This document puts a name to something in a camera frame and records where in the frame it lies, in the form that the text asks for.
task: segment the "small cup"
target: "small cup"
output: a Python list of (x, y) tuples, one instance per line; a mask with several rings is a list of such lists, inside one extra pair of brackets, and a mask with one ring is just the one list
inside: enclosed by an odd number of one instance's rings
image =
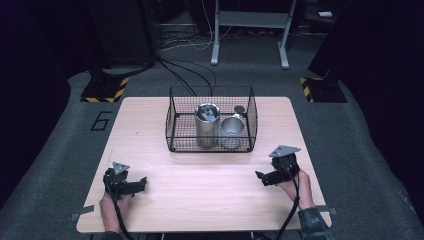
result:
[(243, 131), (244, 123), (239, 114), (226, 118), (221, 123), (222, 146), (228, 149), (238, 148)]

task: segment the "silver cup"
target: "silver cup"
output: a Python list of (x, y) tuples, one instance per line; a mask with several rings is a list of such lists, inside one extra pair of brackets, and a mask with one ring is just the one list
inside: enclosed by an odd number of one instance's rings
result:
[(222, 146), (228, 149), (238, 148), (243, 136), (244, 123), (239, 114), (224, 119), (221, 123)]
[(204, 148), (215, 147), (219, 137), (219, 108), (213, 103), (200, 104), (195, 115), (197, 144)]

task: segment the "table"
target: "table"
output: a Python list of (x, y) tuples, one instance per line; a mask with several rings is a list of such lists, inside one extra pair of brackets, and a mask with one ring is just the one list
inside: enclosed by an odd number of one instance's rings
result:
[[(325, 205), (308, 150), (288, 98), (256, 97), (258, 133), (250, 153), (173, 153), (165, 141), (169, 98), (129, 97), (122, 102), (82, 214), (81, 233), (103, 232), (99, 200), (102, 177), (112, 162), (130, 165), (128, 182), (147, 176), (135, 194), (126, 227), (130, 232), (278, 230), (293, 203), (282, 189), (264, 187), (255, 171), (273, 171), (268, 155), (278, 146), (300, 147), (298, 164), (311, 177), (316, 205)], [(322, 212), (328, 225), (328, 212)], [(297, 214), (287, 229), (299, 229)]]
[(212, 50), (211, 64), (217, 65), (220, 48), (219, 26), (239, 26), (239, 27), (265, 27), (284, 29), (281, 41), (278, 42), (278, 52), (280, 54), (281, 66), (283, 69), (289, 68), (289, 61), (286, 53), (287, 36), (293, 18), (294, 8), (297, 0), (291, 0), (288, 13), (260, 13), (260, 12), (239, 12), (220, 11), (219, 0), (215, 0), (215, 39)]

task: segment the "metal rack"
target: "metal rack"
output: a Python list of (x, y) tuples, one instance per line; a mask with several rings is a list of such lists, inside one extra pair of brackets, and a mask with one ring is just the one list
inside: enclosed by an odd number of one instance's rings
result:
[(283, 37), (278, 42), (278, 51), (280, 53), (281, 66), (283, 69), (289, 68), (289, 61), (286, 53), (287, 36), (290, 30), (290, 24), (293, 18), (294, 7), (297, 0), (292, 0), (288, 13), (258, 13), (258, 12), (233, 12), (220, 11), (219, 0), (215, 0), (215, 39), (212, 51), (211, 64), (218, 64), (219, 57), (219, 27), (220, 26), (239, 26), (239, 27), (269, 27), (284, 29)]
[[(166, 117), (166, 141), (171, 152), (251, 152), (255, 146), (258, 115), (253, 88), (243, 87), (185, 87), (170, 88), (170, 105)], [(234, 149), (222, 145), (222, 137), (211, 148), (203, 148), (196, 142), (195, 109), (203, 103), (214, 103), (220, 109), (220, 121), (234, 115), (234, 108), (242, 106), (240, 114), (245, 129)]]

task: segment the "sleeve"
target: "sleeve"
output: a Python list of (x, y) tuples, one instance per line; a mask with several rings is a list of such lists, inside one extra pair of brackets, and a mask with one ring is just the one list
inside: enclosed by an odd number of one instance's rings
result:
[(302, 239), (304, 240), (333, 240), (330, 228), (322, 219), (316, 207), (299, 211), (300, 227), (302, 229)]
[(104, 232), (100, 240), (123, 240), (121, 235), (116, 232)]

